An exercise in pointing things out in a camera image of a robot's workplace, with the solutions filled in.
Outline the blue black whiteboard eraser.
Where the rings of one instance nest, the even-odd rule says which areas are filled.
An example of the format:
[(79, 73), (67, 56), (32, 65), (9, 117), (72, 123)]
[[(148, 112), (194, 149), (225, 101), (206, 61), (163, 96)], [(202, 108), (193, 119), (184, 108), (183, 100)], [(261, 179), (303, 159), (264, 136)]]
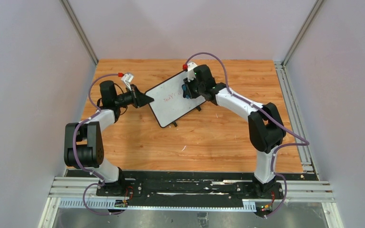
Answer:
[(182, 85), (183, 98), (191, 99), (189, 89), (186, 84)]

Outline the white whiteboard black frame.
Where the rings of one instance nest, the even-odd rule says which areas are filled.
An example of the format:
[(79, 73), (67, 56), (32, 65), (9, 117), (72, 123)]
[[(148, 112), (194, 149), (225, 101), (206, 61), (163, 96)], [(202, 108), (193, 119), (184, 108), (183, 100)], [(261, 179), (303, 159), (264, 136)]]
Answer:
[(196, 99), (183, 98), (182, 85), (185, 78), (187, 78), (187, 71), (182, 71), (145, 92), (147, 96), (154, 99), (149, 106), (161, 128), (173, 124), (205, 103), (202, 96)]

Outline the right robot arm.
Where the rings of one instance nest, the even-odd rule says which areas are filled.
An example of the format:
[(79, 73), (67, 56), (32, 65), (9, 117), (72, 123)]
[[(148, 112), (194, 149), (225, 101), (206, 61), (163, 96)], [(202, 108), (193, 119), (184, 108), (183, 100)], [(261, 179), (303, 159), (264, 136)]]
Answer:
[(251, 101), (227, 87), (216, 83), (207, 65), (183, 65), (188, 76), (183, 79), (183, 97), (195, 99), (203, 97), (206, 101), (224, 107), (248, 122), (249, 137), (257, 151), (256, 170), (253, 185), (258, 194), (273, 188), (276, 182), (275, 158), (277, 149), (282, 145), (286, 132), (280, 128), (282, 120), (273, 103), (260, 104)]

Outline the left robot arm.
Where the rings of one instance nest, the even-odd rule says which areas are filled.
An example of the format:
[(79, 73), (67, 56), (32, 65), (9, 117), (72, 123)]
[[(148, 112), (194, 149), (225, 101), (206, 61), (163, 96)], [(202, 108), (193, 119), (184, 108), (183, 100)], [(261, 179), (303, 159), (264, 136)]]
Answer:
[(99, 178), (99, 186), (124, 189), (126, 186), (122, 169), (105, 158), (102, 132), (115, 124), (121, 116), (121, 109), (132, 105), (143, 107), (154, 99), (145, 95), (132, 84), (127, 92), (118, 94), (115, 83), (106, 80), (100, 83), (100, 106), (89, 118), (65, 127), (64, 162), (66, 166), (83, 170)]

